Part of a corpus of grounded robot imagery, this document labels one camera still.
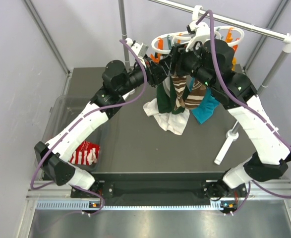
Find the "white clip hanger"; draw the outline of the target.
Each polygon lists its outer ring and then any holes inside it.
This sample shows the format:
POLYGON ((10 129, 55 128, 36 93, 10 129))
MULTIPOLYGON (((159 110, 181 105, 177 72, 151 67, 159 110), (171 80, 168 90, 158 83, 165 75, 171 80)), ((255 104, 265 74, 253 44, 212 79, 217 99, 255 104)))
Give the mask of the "white clip hanger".
MULTIPOLYGON (((202 21, 197 22, 200 18, 200 10, 202 10, 201 5, 194 7, 192 21, 187 25, 186 31, 163 34, 152 41, 151 47, 155 53, 151 54, 150 58, 154 62, 159 63, 161 58, 168 55, 176 44, 185 45, 185 51, 188 52, 197 47, 195 44, 204 44, 210 40, 209 25, 202 21)), ((235 51, 244 36, 244 31, 237 27, 219 26, 214 28, 214 38, 225 41, 235 51)))

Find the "brown white striped sock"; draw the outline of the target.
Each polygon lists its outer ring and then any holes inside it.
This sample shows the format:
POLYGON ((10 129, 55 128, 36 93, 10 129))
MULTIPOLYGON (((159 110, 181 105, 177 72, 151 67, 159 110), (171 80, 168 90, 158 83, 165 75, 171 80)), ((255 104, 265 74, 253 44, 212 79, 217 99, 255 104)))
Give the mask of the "brown white striped sock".
POLYGON ((202 103, 206 92, 206 86, 199 82, 197 79, 194 79, 191 91, 184 101, 185 108, 189 110, 197 108, 202 103))

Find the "orange sock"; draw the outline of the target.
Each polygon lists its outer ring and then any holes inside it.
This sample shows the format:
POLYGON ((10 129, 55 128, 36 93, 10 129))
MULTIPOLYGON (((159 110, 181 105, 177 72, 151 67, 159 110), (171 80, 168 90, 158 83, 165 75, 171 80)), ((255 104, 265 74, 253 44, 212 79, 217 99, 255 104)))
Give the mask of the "orange sock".
POLYGON ((232 71, 235 71, 235 66, 236 66, 236 58, 234 57, 232 60, 232 71))

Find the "red white striped sock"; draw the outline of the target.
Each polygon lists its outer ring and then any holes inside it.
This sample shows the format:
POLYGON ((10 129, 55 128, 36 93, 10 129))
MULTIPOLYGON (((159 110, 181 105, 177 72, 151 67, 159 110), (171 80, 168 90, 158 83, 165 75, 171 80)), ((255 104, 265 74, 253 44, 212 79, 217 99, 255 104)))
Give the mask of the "red white striped sock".
POLYGON ((98 162, 99 147, 76 149, 69 162, 74 165, 93 165, 98 162))

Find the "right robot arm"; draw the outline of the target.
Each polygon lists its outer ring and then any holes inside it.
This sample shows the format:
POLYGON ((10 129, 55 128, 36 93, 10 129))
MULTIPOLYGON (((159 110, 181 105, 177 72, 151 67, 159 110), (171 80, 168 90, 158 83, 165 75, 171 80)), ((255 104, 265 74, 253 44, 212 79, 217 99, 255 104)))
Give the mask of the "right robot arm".
POLYGON ((291 146, 282 140, 265 113, 251 80, 232 70, 234 49, 222 40, 211 39, 194 44, 192 49, 176 44, 170 56, 174 76, 190 75, 209 88, 241 125, 256 150, 212 183, 212 195, 230 196, 244 183, 265 182, 284 175, 291 161, 291 146))

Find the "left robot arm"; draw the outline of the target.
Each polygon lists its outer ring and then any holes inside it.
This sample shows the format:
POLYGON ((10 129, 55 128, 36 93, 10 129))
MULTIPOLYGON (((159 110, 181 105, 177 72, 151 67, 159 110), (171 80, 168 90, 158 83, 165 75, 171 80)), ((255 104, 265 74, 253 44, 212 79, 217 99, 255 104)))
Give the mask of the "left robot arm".
POLYGON ((171 60, 159 63, 148 57, 137 59, 136 67, 128 72, 124 63, 113 60, 102 74, 103 85, 90 99, 83 111, 58 135, 35 147, 39 168, 58 186, 80 187, 87 196, 95 196, 99 185, 86 170, 70 163, 79 145, 96 129, 110 120, 122 106, 127 95, 142 84, 158 86, 167 78, 171 60))

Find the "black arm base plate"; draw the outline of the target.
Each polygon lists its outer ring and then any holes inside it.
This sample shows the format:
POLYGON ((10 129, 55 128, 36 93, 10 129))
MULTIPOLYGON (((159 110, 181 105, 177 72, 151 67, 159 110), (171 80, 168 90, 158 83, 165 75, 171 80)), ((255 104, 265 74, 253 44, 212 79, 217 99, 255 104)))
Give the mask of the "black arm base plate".
POLYGON ((92 192, 103 198, 110 199, 123 195, 158 194, 190 194, 198 198, 222 198, 232 196, 234 190, 220 181, 202 180, 106 180, 96 181, 84 192, 76 188, 72 195, 78 197, 90 197, 92 192))

